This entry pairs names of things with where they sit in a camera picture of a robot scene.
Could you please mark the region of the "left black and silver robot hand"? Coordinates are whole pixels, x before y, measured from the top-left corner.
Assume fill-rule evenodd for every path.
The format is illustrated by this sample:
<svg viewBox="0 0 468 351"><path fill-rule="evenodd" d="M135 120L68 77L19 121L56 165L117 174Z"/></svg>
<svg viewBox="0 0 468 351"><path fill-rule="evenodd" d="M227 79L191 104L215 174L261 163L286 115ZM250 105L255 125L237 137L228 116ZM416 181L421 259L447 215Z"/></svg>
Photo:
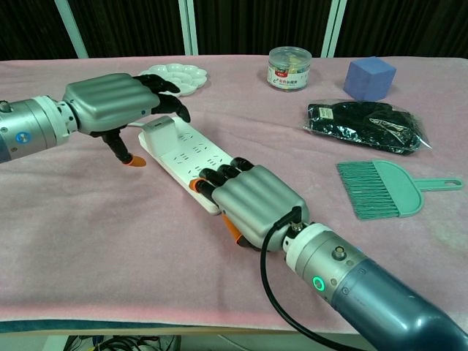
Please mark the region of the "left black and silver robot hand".
<svg viewBox="0 0 468 351"><path fill-rule="evenodd" d="M113 73L67 84L63 100L76 115L80 133L102 138L123 165L143 167L146 161L128 151L120 132L154 114L175 113L190 122L188 109L175 97L179 91L155 74Z"/></svg>

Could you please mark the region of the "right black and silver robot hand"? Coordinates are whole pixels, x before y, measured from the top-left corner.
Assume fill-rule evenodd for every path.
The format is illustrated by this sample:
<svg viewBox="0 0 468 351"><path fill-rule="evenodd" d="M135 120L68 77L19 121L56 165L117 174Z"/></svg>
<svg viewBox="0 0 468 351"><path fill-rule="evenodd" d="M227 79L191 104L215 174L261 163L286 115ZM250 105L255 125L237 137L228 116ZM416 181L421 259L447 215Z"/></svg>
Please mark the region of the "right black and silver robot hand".
<svg viewBox="0 0 468 351"><path fill-rule="evenodd" d="M190 181L189 188L215 205L235 242L260 251L274 223L294 207L300 220L310 220L306 201L277 175L262 165L236 157L217 169L208 167Z"/></svg>

